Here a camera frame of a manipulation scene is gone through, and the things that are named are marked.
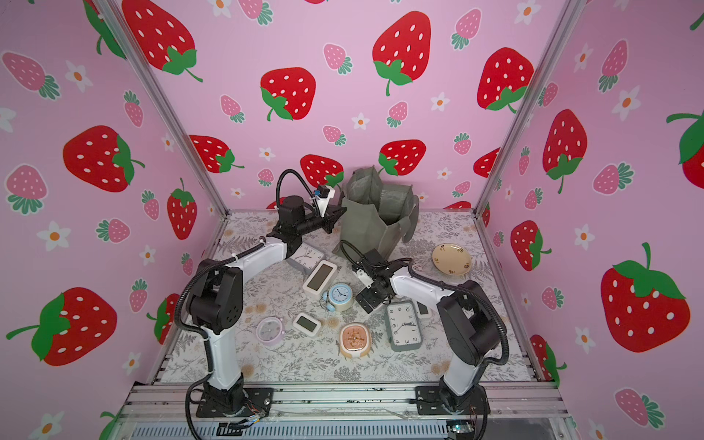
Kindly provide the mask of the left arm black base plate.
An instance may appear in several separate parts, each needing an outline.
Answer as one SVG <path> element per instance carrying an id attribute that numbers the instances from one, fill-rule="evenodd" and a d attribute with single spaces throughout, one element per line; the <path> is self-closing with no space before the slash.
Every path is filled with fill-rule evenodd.
<path id="1" fill-rule="evenodd" d="M 273 394 L 273 388 L 243 388 L 231 392 L 208 388 L 195 414 L 198 418 L 263 418 L 270 413 Z"/>

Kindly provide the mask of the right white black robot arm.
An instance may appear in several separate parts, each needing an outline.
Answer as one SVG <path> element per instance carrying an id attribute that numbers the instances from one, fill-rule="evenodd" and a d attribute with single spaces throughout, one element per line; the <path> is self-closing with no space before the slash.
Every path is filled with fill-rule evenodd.
<path id="1" fill-rule="evenodd" d="M 348 261 L 365 285 L 360 294 L 365 310 L 371 312 L 395 296 L 436 309 L 453 352 L 441 379 L 451 395 L 472 392 L 489 366 L 508 363 L 506 324 L 478 282 L 454 285 L 433 280 L 416 271 L 411 258 L 388 261 L 375 250 Z"/>

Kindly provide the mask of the blue twin-bell alarm clock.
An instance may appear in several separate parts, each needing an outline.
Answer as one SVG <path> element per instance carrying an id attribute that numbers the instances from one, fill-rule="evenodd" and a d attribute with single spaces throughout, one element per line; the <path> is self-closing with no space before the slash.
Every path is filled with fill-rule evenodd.
<path id="1" fill-rule="evenodd" d="M 336 283 L 321 297 L 322 308 L 330 312 L 342 313 L 353 306 L 354 293 L 350 285 Z"/>

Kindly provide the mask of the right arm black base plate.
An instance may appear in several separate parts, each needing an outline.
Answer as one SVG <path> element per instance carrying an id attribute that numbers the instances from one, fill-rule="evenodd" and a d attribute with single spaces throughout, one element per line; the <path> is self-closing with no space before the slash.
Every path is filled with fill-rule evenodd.
<path id="1" fill-rule="evenodd" d="M 465 394 L 455 395 L 443 386 L 418 386 L 412 400 L 420 415 L 489 415 L 491 407 L 486 390 L 477 385 Z"/>

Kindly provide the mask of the white square analog clock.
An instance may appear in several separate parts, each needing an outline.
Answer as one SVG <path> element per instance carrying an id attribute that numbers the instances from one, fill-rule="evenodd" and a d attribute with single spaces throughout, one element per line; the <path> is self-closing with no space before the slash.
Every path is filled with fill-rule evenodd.
<path id="1" fill-rule="evenodd" d="M 383 304 L 388 305 L 392 298 L 393 295 L 389 295 L 388 293 L 379 293 L 378 291 L 374 291 L 374 293 L 370 294 L 370 298 L 368 299 L 371 311 L 377 310 Z"/>

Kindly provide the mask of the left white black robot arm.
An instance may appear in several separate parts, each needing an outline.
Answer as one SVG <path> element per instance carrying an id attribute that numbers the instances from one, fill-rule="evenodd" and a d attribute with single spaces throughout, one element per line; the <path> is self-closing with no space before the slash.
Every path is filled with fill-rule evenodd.
<path id="1" fill-rule="evenodd" d="M 184 332 L 199 335 L 205 345 L 207 374 L 211 389 L 229 391 L 238 387 L 241 374 L 231 365 L 237 353 L 233 327 L 244 311 L 245 284 L 260 272 L 288 260 L 302 246 L 303 237 L 324 230 L 333 232 L 347 209 L 330 205 L 315 196 L 319 211 L 305 212 L 300 196 L 288 196 L 278 207 L 279 220 L 271 233 L 256 245 L 225 260 L 204 261 L 187 283 L 173 312 L 173 322 Z"/>

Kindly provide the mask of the grey-green canvas tote bag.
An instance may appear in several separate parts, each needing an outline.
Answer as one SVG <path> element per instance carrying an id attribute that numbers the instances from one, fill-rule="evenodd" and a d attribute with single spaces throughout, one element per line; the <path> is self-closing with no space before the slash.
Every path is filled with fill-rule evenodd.
<path id="1" fill-rule="evenodd" d="M 355 170 L 343 191 L 346 213 L 339 220 L 340 238 L 366 253 L 375 249 L 390 257 L 400 242 L 413 238 L 420 199 L 411 185 L 385 183 L 374 167 Z"/>

